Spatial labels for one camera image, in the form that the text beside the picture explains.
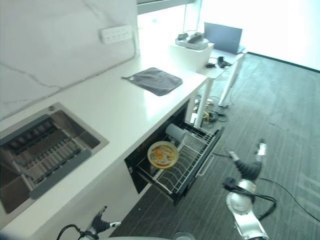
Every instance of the white countertop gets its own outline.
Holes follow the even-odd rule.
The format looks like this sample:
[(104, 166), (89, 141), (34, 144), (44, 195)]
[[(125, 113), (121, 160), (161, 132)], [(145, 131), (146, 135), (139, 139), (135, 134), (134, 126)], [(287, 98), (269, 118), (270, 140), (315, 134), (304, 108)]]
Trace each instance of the white countertop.
[[(92, 79), (63, 90), (2, 120), (0, 131), (24, 118), (60, 102), (109, 144), (57, 183), (35, 203), (3, 228), (24, 238), (32, 236), (42, 224), (86, 188), (104, 171), (112, 171), (171, 114), (182, 106), (206, 76), (178, 70), (170, 61), (137, 57)], [(149, 67), (158, 67), (182, 78), (183, 84), (164, 96), (156, 96), (121, 76), (130, 76)]]

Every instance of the plate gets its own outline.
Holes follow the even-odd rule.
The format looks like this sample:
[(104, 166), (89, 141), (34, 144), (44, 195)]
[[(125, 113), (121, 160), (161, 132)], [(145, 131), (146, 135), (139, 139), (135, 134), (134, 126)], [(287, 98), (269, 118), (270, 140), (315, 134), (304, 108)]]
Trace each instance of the plate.
[(157, 141), (149, 147), (147, 157), (156, 168), (167, 169), (178, 161), (179, 153), (171, 142)]

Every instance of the window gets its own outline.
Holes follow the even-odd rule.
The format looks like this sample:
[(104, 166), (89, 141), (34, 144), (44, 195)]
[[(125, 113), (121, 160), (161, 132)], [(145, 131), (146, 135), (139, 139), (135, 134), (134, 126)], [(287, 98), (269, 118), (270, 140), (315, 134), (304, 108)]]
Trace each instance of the window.
[(140, 14), (137, 17), (141, 52), (168, 46), (184, 28), (185, 5)]
[(137, 0), (137, 11), (138, 14), (145, 14), (194, 2), (195, 0)]

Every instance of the table leg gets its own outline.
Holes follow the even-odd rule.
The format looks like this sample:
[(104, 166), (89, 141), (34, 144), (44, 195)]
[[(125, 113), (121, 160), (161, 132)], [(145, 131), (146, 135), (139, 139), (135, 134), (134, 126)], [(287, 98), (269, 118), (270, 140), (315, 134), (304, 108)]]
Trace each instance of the table leg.
[(192, 95), (190, 96), (190, 100), (189, 100), (189, 103), (188, 103), (188, 106), (187, 106), (187, 109), (186, 109), (184, 120), (187, 121), (188, 123), (191, 122), (192, 112), (193, 112), (194, 107), (195, 107), (196, 95), (197, 95), (197, 91), (194, 91), (192, 93)]
[(212, 84), (214, 82), (213, 78), (207, 78), (206, 79), (206, 84), (205, 84), (205, 88), (204, 88), (204, 93), (201, 96), (201, 100), (199, 102), (199, 107), (198, 107), (198, 111), (197, 111), (197, 117), (195, 119), (195, 123), (194, 125), (197, 127), (200, 127), (203, 116), (204, 116), (204, 112), (205, 112), (205, 107), (207, 104), (207, 99), (209, 97), (210, 91), (211, 91), (211, 87)]
[(223, 107), (224, 106), (224, 100), (226, 99), (230, 88), (233, 86), (235, 79), (238, 75), (239, 69), (242, 65), (242, 61), (244, 59), (244, 55), (236, 62), (233, 64), (232, 66), (232, 70), (231, 73), (229, 75), (228, 81), (226, 82), (226, 85), (224, 86), (220, 101), (218, 103), (219, 107)]

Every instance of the wire rack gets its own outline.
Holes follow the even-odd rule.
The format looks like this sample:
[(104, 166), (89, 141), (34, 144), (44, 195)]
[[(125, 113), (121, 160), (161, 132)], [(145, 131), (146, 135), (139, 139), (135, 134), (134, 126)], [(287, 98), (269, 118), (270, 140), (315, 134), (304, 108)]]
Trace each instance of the wire rack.
[(30, 190), (82, 151), (75, 139), (50, 122), (36, 129), (10, 143), (15, 146), (12, 164)]
[(137, 166), (169, 194), (179, 191), (215, 136), (188, 125), (184, 130), (187, 134), (177, 147), (179, 158), (175, 165), (167, 169), (158, 169), (149, 164), (148, 158), (145, 157)]

